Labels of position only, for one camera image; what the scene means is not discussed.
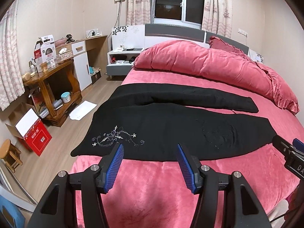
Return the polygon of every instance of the wall outlet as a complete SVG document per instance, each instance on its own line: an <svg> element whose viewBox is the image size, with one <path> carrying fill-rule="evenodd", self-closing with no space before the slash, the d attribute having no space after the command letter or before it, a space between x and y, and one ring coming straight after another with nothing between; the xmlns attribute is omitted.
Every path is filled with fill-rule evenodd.
<svg viewBox="0 0 304 228"><path fill-rule="evenodd" d="M248 37L248 33L242 29L239 29L238 33L244 35L245 37Z"/></svg>
<svg viewBox="0 0 304 228"><path fill-rule="evenodd" d="M96 28L96 29L92 29L92 30L87 30L86 31L87 38L92 37L92 33L93 32L95 32L95 36L101 35L100 32L99 32L99 30L98 30L98 28Z"/></svg>

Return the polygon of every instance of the black box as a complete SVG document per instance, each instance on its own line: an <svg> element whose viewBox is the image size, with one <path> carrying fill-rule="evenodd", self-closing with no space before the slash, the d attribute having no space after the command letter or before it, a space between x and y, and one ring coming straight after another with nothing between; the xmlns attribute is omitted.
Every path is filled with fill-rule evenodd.
<svg viewBox="0 0 304 228"><path fill-rule="evenodd" d="M101 77L101 73L100 71L98 71L97 73L95 73L94 75L91 76L92 79L92 85L99 80L99 78Z"/></svg>

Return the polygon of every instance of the red box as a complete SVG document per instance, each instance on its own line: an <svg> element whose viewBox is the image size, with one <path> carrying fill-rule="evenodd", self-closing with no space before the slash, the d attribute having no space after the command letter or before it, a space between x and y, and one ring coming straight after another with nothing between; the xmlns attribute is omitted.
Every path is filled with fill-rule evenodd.
<svg viewBox="0 0 304 228"><path fill-rule="evenodd" d="M24 103L20 104L9 116L9 120L13 125L6 124L6 126L11 132L11 134L18 137L18 140L26 148L32 149L38 156L40 156L52 138L40 118L38 118L38 116L36 116L36 114L31 111L34 114L34 117L37 117L37 120L36 118L34 118L33 122L27 124L29 126L26 127L26 129L28 129L29 127L30 128L24 131L24 133L22 134L23 136L16 128L19 121L23 118L25 114L27 114L27 111L29 111L30 109L33 109L35 111L35 108L32 105Z"/></svg>
<svg viewBox="0 0 304 228"><path fill-rule="evenodd" d="M30 147L38 156L40 156L51 138L52 136L47 128L42 121L38 119L23 139L19 138L19 141L25 147Z"/></svg>

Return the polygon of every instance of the pink object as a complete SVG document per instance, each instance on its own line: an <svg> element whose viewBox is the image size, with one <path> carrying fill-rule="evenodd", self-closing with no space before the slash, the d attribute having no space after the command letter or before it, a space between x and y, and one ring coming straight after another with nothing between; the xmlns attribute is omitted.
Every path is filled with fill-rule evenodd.
<svg viewBox="0 0 304 228"><path fill-rule="evenodd" d="M274 100L280 108L299 111L298 101L282 77L272 69L267 71L267 67L263 68L265 65L251 61L244 53L207 49L186 40L170 40L143 51L134 66L221 81L261 94Z"/></svg>
<svg viewBox="0 0 304 228"><path fill-rule="evenodd" d="M259 112L249 113L250 115L268 118L276 132L289 142L294 138L304 141L304 128L292 113L247 90L201 77L137 68L133 68L123 82L128 83L182 84L215 88L251 97ZM208 110L233 113L229 110ZM79 156L71 173L84 171L92 164L97 164L100 159L97 156ZM284 162L284 157L271 144L235 158L201 161L218 172L231 174L235 170L240 171L258 196L266 213L280 200L289 196L299 183L299 179L284 168ZM113 189L101 196L111 228L188 228L198 198L187 189L177 162L135 160L122 161ZM222 202L223 192L219 196L221 205ZM221 205L218 207L215 228L221 227ZM84 222L80 192L77 192L76 208L79 227L82 227Z"/></svg>
<svg viewBox="0 0 304 228"><path fill-rule="evenodd" d="M210 37L209 39L209 45L210 48L212 49L219 49L219 50L224 50L227 52L234 52L234 53L244 53L244 51L240 50L239 48L236 48L225 41L221 40L218 37Z"/></svg>
<svg viewBox="0 0 304 228"><path fill-rule="evenodd" d="M67 41L67 38L64 38L64 39L58 39L55 41L55 47L59 47L61 45L64 45Z"/></svg>
<svg viewBox="0 0 304 228"><path fill-rule="evenodd" d="M280 108L288 109L294 114L297 114L300 111L298 99L284 79L272 68L258 62L255 62L255 64L262 69L271 80L275 104Z"/></svg>

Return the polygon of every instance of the metal screw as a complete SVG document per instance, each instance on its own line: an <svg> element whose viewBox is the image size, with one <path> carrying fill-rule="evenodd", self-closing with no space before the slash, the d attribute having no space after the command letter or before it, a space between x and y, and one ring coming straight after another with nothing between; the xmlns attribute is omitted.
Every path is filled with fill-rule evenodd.
<svg viewBox="0 0 304 228"><path fill-rule="evenodd" d="M208 171L208 170L210 170L210 167L208 166L208 165L202 165L201 166L201 169L203 170L203 171Z"/></svg>
<svg viewBox="0 0 304 228"><path fill-rule="evenodd" d="M233 173L233 175L236 177L236 178L240 178L242 176L242 174L239 172L239 171L235 171Z"/></svg>
<svg viewBox="0 0 304 228"><path fill-rule="evenodd" d="M59 177L64 177L66 174L67 173L64 170L62 170L61 172L58 173L58 176Z"/></svg>
<svg viewBox="0 0 304 228"><path fill-rule="evenodd" d="M93 171L97 171L98 169L99 169L99 165L98 164L93 164L91 166L91 170L93 170Z"/></svg>

